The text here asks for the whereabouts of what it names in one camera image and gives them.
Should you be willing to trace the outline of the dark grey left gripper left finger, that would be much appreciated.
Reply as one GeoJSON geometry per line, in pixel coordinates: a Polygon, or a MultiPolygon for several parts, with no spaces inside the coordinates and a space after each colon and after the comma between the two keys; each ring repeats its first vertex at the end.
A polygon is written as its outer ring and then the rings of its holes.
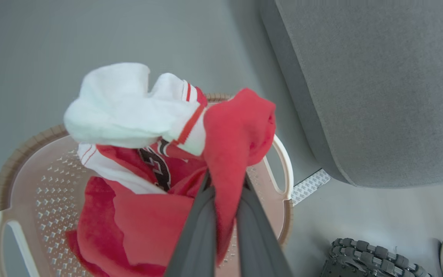
{"type": "Polygon", "coordinates": [[[211,175],[206,172],[165,271],[165,277],[215,276],[215,194],[211,175]]]}

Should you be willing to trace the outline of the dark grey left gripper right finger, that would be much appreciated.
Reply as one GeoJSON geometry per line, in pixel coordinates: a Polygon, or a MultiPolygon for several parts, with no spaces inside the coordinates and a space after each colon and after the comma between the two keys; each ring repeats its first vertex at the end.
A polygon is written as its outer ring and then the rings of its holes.
{"type": "Polygon", "coordinates": [[[269,219],[248,175],[236,213],[241,277],[292,277],[269,219]]]}

